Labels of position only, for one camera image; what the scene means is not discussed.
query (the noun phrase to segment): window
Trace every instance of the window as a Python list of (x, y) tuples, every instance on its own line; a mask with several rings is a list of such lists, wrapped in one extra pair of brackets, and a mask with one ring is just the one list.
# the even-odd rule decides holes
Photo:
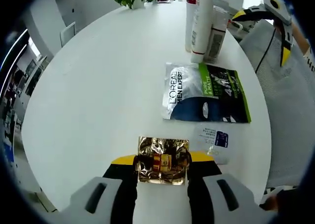
[(29, 38), (29, 46), (31, 47), (31, 50), (34, 52), (36, 57), (39, 58), (39, 56), (41, 56), (41, 54), (40, 54), (39, 50), (37, 49), (36, 45), (34, 44), (33, 40), (31, 39), (31, 37)]

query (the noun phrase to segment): gold foil packet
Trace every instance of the gold foil packet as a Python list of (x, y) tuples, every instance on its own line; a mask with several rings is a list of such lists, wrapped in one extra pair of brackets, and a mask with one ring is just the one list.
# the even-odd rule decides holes
[(189, 141), (139, 137), (138, 180), (141, 182), (182, 185), (189, 165)]

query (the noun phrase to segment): black cable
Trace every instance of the black cable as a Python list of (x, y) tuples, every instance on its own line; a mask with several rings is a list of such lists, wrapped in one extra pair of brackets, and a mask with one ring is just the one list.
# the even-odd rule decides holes
[(269, 45), (268, 45), (268, 47), (267, 47), (267, 49), (266, 49), (264, 55), (262, 56), (260, 62), (258, 63), (258, 66), (257, 66), (257, 68), (256, 68), (256, 70), (255, 70), (255, 73), (256, 73), (256, 74), (257, 74), (257, 71), (258, 71), (258, 69), (259, 69), (259, 67), (260, 67), (260, 65), (261, 65), (261, 63), (262, 63), (262, 61), (264, 60), (264, 58), (265, 58), (265, 56), (266, 56), (266, 54), (267, 54), (267, 52), (268, 52), (268, 50), (269, 50), (269, 48), (270, 48), (270, 45), (271, 45), (271, 43), (272, 43), (272, 40), (274, 39), (275, 33), (276, 33), (276, 28), (275, 28), (275, 30), (274, 30), (272, 36), (271, 36), (271, 40), (270, 40), (270, 42), (269, 42)]

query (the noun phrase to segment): white bottle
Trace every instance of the white bottle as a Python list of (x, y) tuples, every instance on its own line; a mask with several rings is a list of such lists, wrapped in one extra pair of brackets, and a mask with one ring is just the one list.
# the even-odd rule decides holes
[(194, 14), (197, 9), (197, 0), (186, 0), (186, 35), (185, 49), (191, 52), (191, 33), (192, 24), (194, 23)]
[(230, 16), (226, 10), (218, 6), (214, 6), (213, 11), (213, 23), (207, 51), (204, 56), (204, 61), (207, 63), (215, 63), (218, 59)]
[(201, 63), (207, 50), (212, 26), (213, 0), (197, 0), (191, 34), (191, 62)]

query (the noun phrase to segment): green stripe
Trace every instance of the green stripe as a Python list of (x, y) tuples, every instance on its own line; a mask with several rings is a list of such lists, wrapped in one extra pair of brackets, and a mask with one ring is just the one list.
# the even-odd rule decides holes
[(207, 65), (204, 63), (199, 64), (199, 72), (201, 76), (201, 83), (202, 83), (202, 92), (204, 96), (213, 96), (213, 89), (211, 78), (209, 76), (209, 71)]
[(237, 98), (237, 91), (236, 91), (234, 82), (233, 82), (233, 80), (232, 80), (232, 78), (231, 78), (230, 73), (229, 73), (228, 70), (226, 71), (226, 73), (227, 73), (228, 80), (229, 80), (230, 83), (231, 83), (231, 87), (232, 87), (232, 90), (233, 90), (233, 92), (234, 92), (234, 97)]
[(248, 120), (248, 122), (251, 122), (252, 119), (251, 119), (251, 116), (250, 116), (250, 111), (249, 111), (249, 109), (248, 109), (248, 104), (247, 104), (246, 96), (245, 96), (245, 93), (244, 93), (243, 86), (242, 86), (242, 84), (241, 84), (240, 78), (238, 77), (237, 71), (235, 71), (235, 78), (236, 78), (236, 80), (237, 80), (238, 85), (240, 86), (240, 89), (241, 89), (241, 92), (242, 92), (242, 95), (243, 95), (243, 102), (244, 102), (244, 106), (245, 106), (245, 111), (246, 111), (247, 120)]

